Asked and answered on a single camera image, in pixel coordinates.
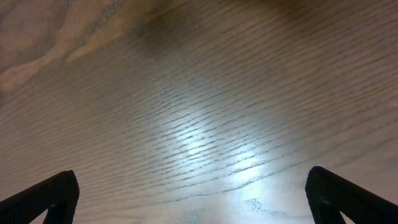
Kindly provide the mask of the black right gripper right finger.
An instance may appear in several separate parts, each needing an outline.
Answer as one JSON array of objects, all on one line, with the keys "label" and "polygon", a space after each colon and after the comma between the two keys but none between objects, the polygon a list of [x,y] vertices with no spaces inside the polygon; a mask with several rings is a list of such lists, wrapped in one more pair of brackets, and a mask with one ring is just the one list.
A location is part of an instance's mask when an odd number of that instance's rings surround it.
[{"label": "black right gripper right finger", "polygon": [[315,166],[307,176],[305,192],[316,224],[397,224],[397,205],[330,172]]}]

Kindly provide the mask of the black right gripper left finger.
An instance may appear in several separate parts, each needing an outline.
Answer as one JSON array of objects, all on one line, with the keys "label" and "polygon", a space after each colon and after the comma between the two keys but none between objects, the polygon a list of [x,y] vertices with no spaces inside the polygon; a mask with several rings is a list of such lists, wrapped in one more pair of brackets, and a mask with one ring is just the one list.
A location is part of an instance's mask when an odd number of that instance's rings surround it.
[{"label": "black right gripper left finger", "polygon": [[43,224],[72,224],[79,194],[75,173],[60,172],[1,201],[1,223],[30,223],[46,212]]}]

